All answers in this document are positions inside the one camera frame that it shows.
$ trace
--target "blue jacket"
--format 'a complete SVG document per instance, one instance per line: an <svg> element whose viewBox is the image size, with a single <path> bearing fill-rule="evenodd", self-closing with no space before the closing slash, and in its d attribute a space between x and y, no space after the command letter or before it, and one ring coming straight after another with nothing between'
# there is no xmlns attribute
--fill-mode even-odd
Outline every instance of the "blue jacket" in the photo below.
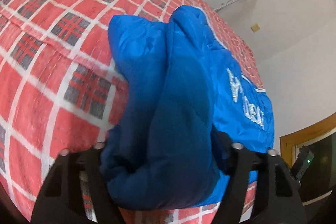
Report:
<svg viewBox="0 0 336 224"><path fill-rule="evenodd" d="M181 6L169 23L114 16L108 35L116 68L129 82L124 115L101 154L112 199L130 210L221 201L229 177L213 153L212 125L265 152L274 139L265 91L242 75L200 9Z"/></svg>

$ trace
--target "metal screw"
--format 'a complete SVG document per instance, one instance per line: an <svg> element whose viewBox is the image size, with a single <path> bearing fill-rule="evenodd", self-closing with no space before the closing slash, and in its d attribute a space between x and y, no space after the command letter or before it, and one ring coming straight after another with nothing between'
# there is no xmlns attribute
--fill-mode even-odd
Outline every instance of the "metal screw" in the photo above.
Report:
<svg viewBox="0 0 336 224"><path fill-rule="evenodd" d="M70 153L70 150L69 149L62 149L61 151L60 151L60 155L61 156L66 156L66 155L68 155Z"/></svg>
<svg viewBox="0 0 336 224"><path fill-rule="evenodd" d="M279 155L279 152L276 151L275 149L270 149L270 150L267 151L267 153L272 157L275 157L275 156Z"/></svg>
<svg viewBox="0 0 336 224"><path fill-rule="evenodd" d="M242 145L241 143L233 143L232 144L232 147L235 149L235 150L242 150L244 148L244 145Z"/></svg>
<svg viewBox="0 0 336 224"><path fill-rule="evenodd" d="M99 143L96 143L96 144L94 145L94 148L97 149L97 150L100 150L100 149L103 149L104 146L105 146L104 143L99 142Z"/></svg>

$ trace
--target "bed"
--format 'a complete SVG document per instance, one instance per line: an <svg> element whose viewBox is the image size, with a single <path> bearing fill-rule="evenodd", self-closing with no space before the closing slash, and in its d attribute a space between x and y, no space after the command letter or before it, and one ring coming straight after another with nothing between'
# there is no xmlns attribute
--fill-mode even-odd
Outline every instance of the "bed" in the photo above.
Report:
<svg viewBox="0 0 336 224"><path fill-rule="evenodd" d="M59 151L104 141L123 114L128 87L110 54L110 19L129 14L168 22L181 5L203 9L243 74L262 88L250 48L203 0L0 0L0 182L28 220ZM254 196L255 183L243 212ZM210 224L218 205L121 212L127 224Z"/></svg>

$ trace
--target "small electronic device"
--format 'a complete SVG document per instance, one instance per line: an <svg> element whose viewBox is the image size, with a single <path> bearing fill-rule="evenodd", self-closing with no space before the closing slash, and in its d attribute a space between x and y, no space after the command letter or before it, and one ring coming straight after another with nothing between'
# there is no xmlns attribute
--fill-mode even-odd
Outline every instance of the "small electronic device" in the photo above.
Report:
<svg viewBox="0 0 336 224"><path fill-rule="evenodd" d="M300 153L297 156L297 160L295 161L291 173L296 180L300 180L304 173L307 171L310 166L312 160L314 158L314 154L309 150L308 147L302 146L300 149Z"/></svg>

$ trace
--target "wooden door frame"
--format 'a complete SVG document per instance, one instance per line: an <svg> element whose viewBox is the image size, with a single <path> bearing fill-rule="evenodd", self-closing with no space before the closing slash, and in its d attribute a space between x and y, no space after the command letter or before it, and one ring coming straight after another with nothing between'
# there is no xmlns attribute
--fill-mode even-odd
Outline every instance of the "wooden door frame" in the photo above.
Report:
<svg viewBox="0 0 336 224"><path fill-rule="evenodd" d="M336 112L324 120L289 135L280 137L281 157L293 166L293 147L315 139L336 128Z"/></svg>

